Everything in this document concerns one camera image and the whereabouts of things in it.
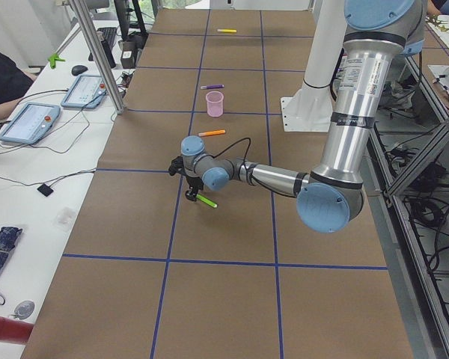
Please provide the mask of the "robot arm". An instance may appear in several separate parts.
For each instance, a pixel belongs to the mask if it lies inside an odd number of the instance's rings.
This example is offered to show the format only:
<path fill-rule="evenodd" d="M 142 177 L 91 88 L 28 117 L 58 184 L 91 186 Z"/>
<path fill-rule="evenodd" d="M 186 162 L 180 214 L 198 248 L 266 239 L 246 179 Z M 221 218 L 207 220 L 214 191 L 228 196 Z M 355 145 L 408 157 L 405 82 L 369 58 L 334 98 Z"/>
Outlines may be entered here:
<path fill-rule="evenodd" d="M 364 205 L 359 172 L 391 62 L 421 51 L 425 1 L 324 1 L 302 87 L 281 101 L 288 132 L 325 132 L 320 163 L 309 173 L 221 159 L 196 135 L 181 143 L 168 169 L 186 178 L 186 197 L 231 180 L 296 199 L 302 222 L 320 233 L 343 229 Z"/>

